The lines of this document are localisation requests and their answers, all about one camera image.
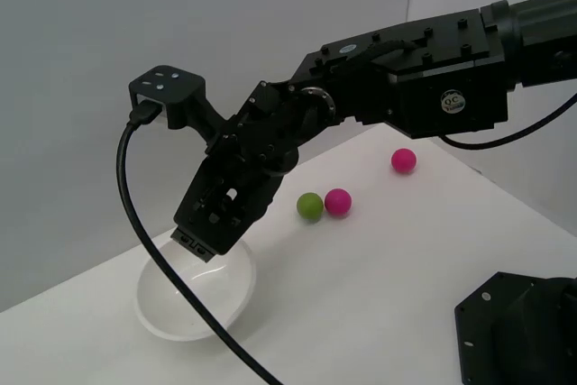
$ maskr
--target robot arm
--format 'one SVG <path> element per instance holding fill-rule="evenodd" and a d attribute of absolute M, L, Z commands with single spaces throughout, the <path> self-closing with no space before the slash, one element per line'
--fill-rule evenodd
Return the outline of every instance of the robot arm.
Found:
<path fill-rule="evenodd" d="M 129 86 L 133 105 L 164 107 L 170 129 L 195 128 L 206 158 L 173 239 L 204 261 L 226 254 L 263 217 L 298 163 L 298 146 L 354 117 L 411 138 L 490 129 L 507 93 L 577 78 L 577 0 L 506 1 L 381 29 L 308 54 L 294 76 L 261 82 L 225 120 L 200 76 L 168 66 Z"/>

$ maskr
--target white tabletop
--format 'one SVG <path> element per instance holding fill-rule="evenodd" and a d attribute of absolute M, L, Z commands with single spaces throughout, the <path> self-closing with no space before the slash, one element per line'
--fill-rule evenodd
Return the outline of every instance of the white tabletop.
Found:
<path fill-rule="evenodd" d="M 417 153 L 411 176 L 390 169 L 399 147 Z M 348 218 L 298 218 L 300 194 L 337 187 L 353 195 Z M 498 270 L 572 276 L 577 263 L 573 236 L 386 126 L 297 167 L 245 239 L 257 285 L 232 334 L 299 385 L 457 385 L 454 306 Z M 259 383 L 214 337 L 176 344 L 141 327 L 133 295 L 145 260 L 134 248 L 2 313 L 1 382 Z"/>

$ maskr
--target green ball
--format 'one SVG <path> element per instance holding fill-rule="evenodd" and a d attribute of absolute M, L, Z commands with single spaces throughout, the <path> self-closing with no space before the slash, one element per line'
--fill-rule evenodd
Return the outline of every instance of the green ball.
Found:
<path fill-rule="evenodd" d="M 317 193 L 305 193 L 298 198 L 298 214 L 307 220 L 318 220 L 324 210 L 323 199 Z"/>

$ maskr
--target round sticker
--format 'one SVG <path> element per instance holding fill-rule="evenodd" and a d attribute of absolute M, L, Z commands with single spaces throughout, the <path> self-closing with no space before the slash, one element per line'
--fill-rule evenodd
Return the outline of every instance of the round sticker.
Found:
<path fill-rule="evenodd" d="M 353 51 L 356 48 L 357 48 L 356 44 L 345 45 L 344 47 L 342 47 L 339 50 L 339 53 L 341 53 L 341 54 L 350 53 L 351 51 Z"/>
<path fill-rule="evenodd" d="M 441 96 L 441 107 L 445 113 L 455 115 L 465 108 L 465 97 L 458 90 L 447 90 Z"/>

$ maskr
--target ball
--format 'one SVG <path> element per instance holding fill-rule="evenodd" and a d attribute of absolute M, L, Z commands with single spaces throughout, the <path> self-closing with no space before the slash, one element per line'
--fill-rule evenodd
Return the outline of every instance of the ball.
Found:
<path fill-rule="evenodd" d="M 333 216 L 343 216 L 349 212 L 353 199 L 341 188 L 331 189 L 325 197 L 326 211 Z"/>
<path fill-rule="evenodd" d="M 398 149 L 390 158 L 390 163 L 398 173 L 407 174 L 417 165 L 417 156 L 410 149 Z"/>
<path fill-rule="evenodd" d="M 324 209 L 323 199 L 317 193 L 305 193 L 298 198 L 297 212 L 307 220 L 318 220 Z"/>

